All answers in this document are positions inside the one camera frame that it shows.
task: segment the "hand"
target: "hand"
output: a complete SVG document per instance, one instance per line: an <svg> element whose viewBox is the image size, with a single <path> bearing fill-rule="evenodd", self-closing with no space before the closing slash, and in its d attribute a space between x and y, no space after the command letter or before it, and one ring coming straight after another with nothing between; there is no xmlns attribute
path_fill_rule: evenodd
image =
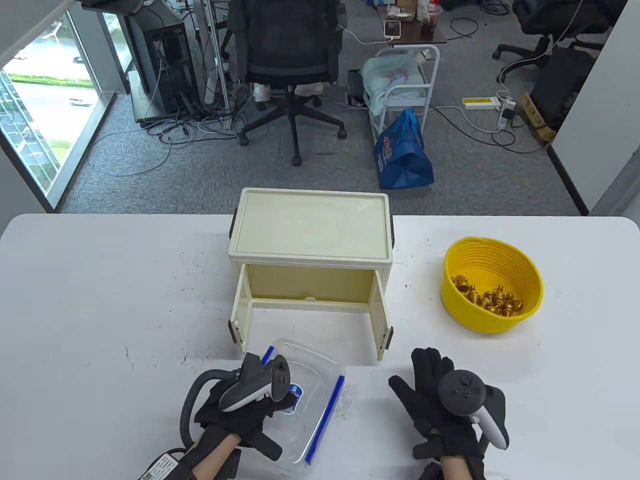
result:
<svg viewBox="0 0 640 480"><path fill-rule="evenodd" d="M482 459L471 420L449 412L438 396L438 383L453 370L453 362L447 357L440 358L440 352L435 348L417 348L411 353L411 360L415 390L397 375L389 378L389 386L409 413L416 430L429 440L414 447L413 457Z"/></svg>
<svg viewBox="0 0 640 480"><path fill-rule="evenodd" d="M209 426L218 426L228 433L235 433L242 440L241 446L256 448L272 460L277 460L282 453L282 448L262 433L262 424L267 416L272 417L278 410L292 407L296 402L296 396L289 392L279 402L265 397L263 400L250 402L232 412L223 412L218 404L228 387L228 381L217 382L210 390L209 398L196 412L194 421L200 423L204 429Z"/></svg>

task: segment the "plastic bag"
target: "plastic bag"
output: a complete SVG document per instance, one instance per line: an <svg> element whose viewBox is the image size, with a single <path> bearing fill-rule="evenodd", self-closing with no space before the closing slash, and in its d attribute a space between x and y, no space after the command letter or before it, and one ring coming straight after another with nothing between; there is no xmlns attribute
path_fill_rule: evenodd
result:
<svg viewBox="0 0 640 480"><path fill-rule="evenodd" d="M369 58L362 67L362 82L370 98L368 107L373 115L382 113L387 89L395 85L424 84L412 53ZM419 99L426 95L423 88L399 88L389 94L393 99Z"/></svg>
<svg viewBox="0 0 640 480"><path fill-rule="evenodd" d="M373 150L380 188L412 188L431 185L433 167L424 153L420 122L413 109L404 110L378 137Z"/></svg>

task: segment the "yellow woven basket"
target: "yellow woven basket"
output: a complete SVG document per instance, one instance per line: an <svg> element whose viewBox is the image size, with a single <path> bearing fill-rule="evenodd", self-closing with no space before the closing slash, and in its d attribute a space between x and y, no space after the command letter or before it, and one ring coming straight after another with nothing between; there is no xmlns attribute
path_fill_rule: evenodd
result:
<svg viewBox="0 0 640 480"><path fill-rule="evenodd" d="M522 300L522 311L501 317L471 303L458 291L452 276L464 275L480 295L499 284ZM535 264L517 248L490 238L467 237L447 250L442 301L459 323L481 333L502 333L531 317L542 304L544 287Z"/></svg>

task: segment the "cream storage cabinet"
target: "cream storage cabinet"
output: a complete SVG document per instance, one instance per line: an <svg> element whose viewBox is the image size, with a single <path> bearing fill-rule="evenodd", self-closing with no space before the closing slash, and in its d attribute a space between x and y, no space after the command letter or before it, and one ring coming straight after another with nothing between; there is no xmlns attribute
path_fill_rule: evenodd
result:
<svg viewBox="0 0 640 480"><path fill-rule="evenodd" d="M254 307L365 312L381 360L394 331L385 306L392 225L384 193L243 189L229 235L234 342L246 351Z"/></svg>

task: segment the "white table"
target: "white table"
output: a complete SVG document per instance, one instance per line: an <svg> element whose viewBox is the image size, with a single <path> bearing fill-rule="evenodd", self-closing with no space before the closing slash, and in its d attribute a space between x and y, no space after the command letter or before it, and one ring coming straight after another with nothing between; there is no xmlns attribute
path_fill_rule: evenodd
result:
<svg viewBox="0 0 640 480"><path fill-rule="evenodd" d="M9 225L0 240L0 478L135 479L180 446L195 376L240 359L227 330L230 220L28 215ZM411 378L417 346L505 392L511 446L490 447L488 479L635 477L638 228L623 218L394 223L395 334L382 362L366 316L268 310L252 321L254 352L286 336L351 365L310 478L418 478L424 462L411 448L420 437L387 387L392 374ZM469 235L521 248L544 279L540 311L503 335L474 334L442 306L444 253Z"/></svg>

